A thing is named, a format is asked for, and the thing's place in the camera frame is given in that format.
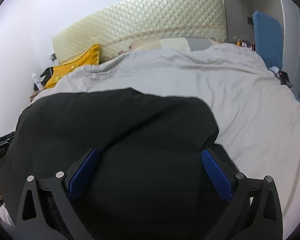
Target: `pillow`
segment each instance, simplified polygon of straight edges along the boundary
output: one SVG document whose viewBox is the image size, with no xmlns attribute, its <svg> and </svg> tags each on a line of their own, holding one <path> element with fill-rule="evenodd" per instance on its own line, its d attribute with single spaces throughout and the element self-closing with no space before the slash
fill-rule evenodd
<svg viewBox="0 0 300 240">
<path fill-rule="evenodd" d="M 164 48 L 175 48 L 180 51 L 196 51 L 205 50 L 214 44 L 218 44 L 218 42 L 205 38 L 168 38 L 137 41 L 130 48 L 133 51 Z"/>
<path fill-rule="evenodd" d="M 100 59 L 99 44 L 96 43 L 83 54 L 74 57 L 72 59 L 69 59 L 65 63 L 59 66 L 53 67 L 53 75 L 48 80 L 46 84 L 46 88 L 55 87 L 55 85 L 62 77 L 74 71 L 75 69 L 79 68 L 80 66 L 99 65 L 99 59 Z"/>
</svg>

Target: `yellow pillow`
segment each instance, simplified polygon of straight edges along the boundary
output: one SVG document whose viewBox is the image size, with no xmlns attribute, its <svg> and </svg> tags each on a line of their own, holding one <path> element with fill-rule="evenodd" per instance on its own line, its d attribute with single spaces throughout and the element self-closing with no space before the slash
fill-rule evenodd
<svg viewBox="0 0 300 240">
<path fill-rule="evenodd" d="M 79 68 L 80 66 L 99 65 L 99 60 L 100 60 L 99 44 L 96 43 L 83 54 L 75 58 L 72 58 L 59 66 L 53 67 L 53 75 L 48 80 L 46 84 L 46 88 L 55 87 L 55 85 L 62 77 L 74 71 L 75 69 Z"/>
</svg>

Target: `black jacket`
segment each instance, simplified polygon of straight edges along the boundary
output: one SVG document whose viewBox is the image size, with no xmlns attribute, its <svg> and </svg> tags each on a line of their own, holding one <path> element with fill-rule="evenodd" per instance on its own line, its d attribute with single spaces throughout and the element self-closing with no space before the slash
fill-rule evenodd
<svg viewBox="0 0 300 240">
<path fill-rule="evenodd" d="M 16 223 L 29 175 L 51 178 L 93 147 L 102 158 L 74 206 L 98 239 L 201 239 L 226 207 L 201 151 L 213 148 L 236 171 L 217 135 L 197 98 L 133 89 L 51 95 L 19 118 L 0 161 L 2 195 Z"/>
</svg>

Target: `metal bolt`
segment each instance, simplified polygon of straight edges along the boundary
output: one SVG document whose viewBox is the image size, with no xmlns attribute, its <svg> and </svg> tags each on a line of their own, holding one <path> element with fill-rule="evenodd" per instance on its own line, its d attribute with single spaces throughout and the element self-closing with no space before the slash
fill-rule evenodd
<svg viewBox="0 0 300 240">
<path fill-rule="evenodd" d="M 267 180 L 268 182 L 272 182 L 272 181 L 273 181 L 273 179 L 272 179 L 271 176 L 266 176 L 266 180 Z"/>
<path fill-rule="evenodd" d="M 60 179 L 60 178 L 62 178 L 63 176 L 64 176 L 64 172 L 63 171 L 59 171 L 59 172 L 57 172 L 57 174 L 56 174 L 56 177 L 58 178 L 58 179 Z"/>
<path fill-rule="evenodd" d="M 241 172 L 236 173 L 235 175 L 238 179 L 243 179 L 244 178 L 244 174 Z"/>
<path fill-rule="evenodd" d="M 30 175 L 28 178 L 27 178 L 27 181 L 31 182 L 34 180 L 34 176 Z"/>
</svg>

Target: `bed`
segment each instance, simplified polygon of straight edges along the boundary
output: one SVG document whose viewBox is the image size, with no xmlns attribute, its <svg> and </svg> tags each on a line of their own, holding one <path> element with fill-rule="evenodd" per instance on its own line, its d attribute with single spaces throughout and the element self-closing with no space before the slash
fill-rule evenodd
<svg viewBox="0 0 300 240">
<path fill-rule="evenodd" d="M 52 38 L 61 64 L 93 44 L 101 47 L 100 62 L 129 51 L 136 41 L 196 37 L 226 42 L 222 0 L 126 0 L 94 12 Z"/>
<path fill-rule="evenodd" d="M 76 69 L 53 89 L 42 91 L 34 102 L 55 93 L 127 87 L 160 96 L 200 98 L 209 105 L 219 126 L 216 143 L 225 148 L 239 170 L 250 178 L 274 178 L 286 239 L 300 222 L 300 103 L 268 72 L 257 53 L 222 44 L 226 41 L 222 0 L 208 0 L 209 6 L 206 1 L 128 0 L 73 24 L 53 38 L 58 61 L 99 42 L 101 62 L 107 62 Z M 190 11 L 174 9 L 183 3 L 188 3 Z M 176 13 L 165 20 L 165 11 L 157 21 L 154 13 L 162 4 Z M 175 25 L 175 20 L 168 21 L 171 17 L 183 20 Z M 129 46 L 142 39 L 178 37 L 209 38 L 220 44 L 199 51 L 128 52 Z"/>
</svg>

